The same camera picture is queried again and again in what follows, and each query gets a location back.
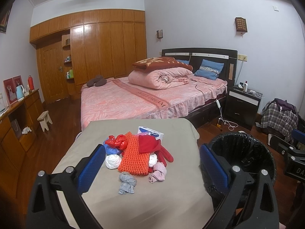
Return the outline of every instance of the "nightstand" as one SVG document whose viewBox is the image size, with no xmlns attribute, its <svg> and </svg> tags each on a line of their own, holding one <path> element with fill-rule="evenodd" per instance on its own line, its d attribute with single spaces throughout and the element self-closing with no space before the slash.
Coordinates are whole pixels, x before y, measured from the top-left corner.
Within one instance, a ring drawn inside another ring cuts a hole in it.
<svg viewBox="0 0 305 229">
<path fill-rule="evenodd" d="M 244 92 L 238 86 L 228 88 L 224 119 L 251 130 L 260 106 L 260 98 L 249 91 L 248 88 L 247 92 Z"/>
</svg>

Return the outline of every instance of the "metal screw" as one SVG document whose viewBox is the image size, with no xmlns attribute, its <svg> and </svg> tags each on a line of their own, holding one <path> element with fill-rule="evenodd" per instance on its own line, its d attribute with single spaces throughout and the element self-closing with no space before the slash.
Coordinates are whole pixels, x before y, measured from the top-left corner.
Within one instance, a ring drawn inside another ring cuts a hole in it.
<svg viewBox="0 0 305 229">
<path fill-rule="evenodd" d="M 239 172 L 239 171 L 240 171 L 240 168 L 239 168 L 238 166 L 236 166 L 236 165 L 234 165 L 234 166 L 232 167 L 232 169 L 233 169 L 233 171 L 235 171 L 235 172 Z"/>
<path fill-rule="evenodd" d="M 265 169 L 262 169 L 262 174 L 264 175 L 264 176 L 266 176 L 266 175 L 268 175 L 268 171 L 266 171 Z"/>
<path fill-rule="evenodd" d="M 40 176 L 40 177 L 43 177 L 44 174 L 45 174 L 45 172 L 44 172 L 43 170 L 41 170 L 41 171 L 38 172 L 38 176 Z"/>
<path fill-rule="evenodd" d="M 74 171 L 74 168 L 72 166 L 66 168 L 67 173 L 71 173 L 72 171 Z"/>
</svg>

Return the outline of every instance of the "white wall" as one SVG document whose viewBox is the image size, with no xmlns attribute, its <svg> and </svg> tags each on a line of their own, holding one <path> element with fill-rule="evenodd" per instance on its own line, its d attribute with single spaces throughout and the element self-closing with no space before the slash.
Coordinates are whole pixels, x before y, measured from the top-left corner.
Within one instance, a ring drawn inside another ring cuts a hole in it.
<svg viewBox="0 0 305 229">
<path fill-rule="evenodd" d="M 144 0 L 50 0 L 34 8 L 31 26 L 61 15 L 107 8 L 144 10 Z"/>
<path fill-rule="evenodd" d="M 273 10 L 278 6 L 279 12 Z M 147 54 L 166 48 L 211 47 L 248 56 L 239 82 L 268 101 L 281 98 L 298 109 L 305 88 L 305 42 L 294 7 L 285 0 L 145 0 Z M 236 34 L 234 19 L 247 20 L 248 33 Z M 163 29 L 158 41 L 156 31 Z M 237 73 L 240 70 L 238 61 Z"/>
<path fill-rule="evenodd" d="M 36 49 L 29 43 L 30 24 L 33 6 L 28 0 L 16 0 L 9 17 L 6 33 L 0 33 L 0 93 L 6 102 L 7 95 L 3 80 L 21 75 L 23 85 L 27 87 L 29 75 L 33 77 L 35 89 L 39 89 L 41 100 L 44 101 L 40 86 Z"/>
</svg>

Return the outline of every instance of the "red thermos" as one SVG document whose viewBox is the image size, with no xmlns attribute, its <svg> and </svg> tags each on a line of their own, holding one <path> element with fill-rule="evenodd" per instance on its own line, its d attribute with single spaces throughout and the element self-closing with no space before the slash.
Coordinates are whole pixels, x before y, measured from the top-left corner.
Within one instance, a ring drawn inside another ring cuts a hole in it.
<svg viewBox="0 0 305 229">
<path fill-rule="evenodd" d="M 31 76 L 29 76 L 27 81 L 29 83 L 30 90 L 34 90 L 33 78 Z"/>
</svg>

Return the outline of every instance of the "white box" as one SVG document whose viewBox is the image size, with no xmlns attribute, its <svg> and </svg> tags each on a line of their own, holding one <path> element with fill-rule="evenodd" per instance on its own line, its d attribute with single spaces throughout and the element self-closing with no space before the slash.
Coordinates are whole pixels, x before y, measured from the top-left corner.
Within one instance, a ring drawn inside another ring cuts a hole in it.
<svg viewBox="0 0 305 229">
<path fill-rule="evenodd" d="M 143 133 L 143 132 L 149 132 L 149 135 L 156 137 L 156 140 L 160 139 L 162 142 L 164 133 L 152 130 L 152 129 L 144 127 L 144 126 L 139 126 L 138 133 Z"/>
</svg>

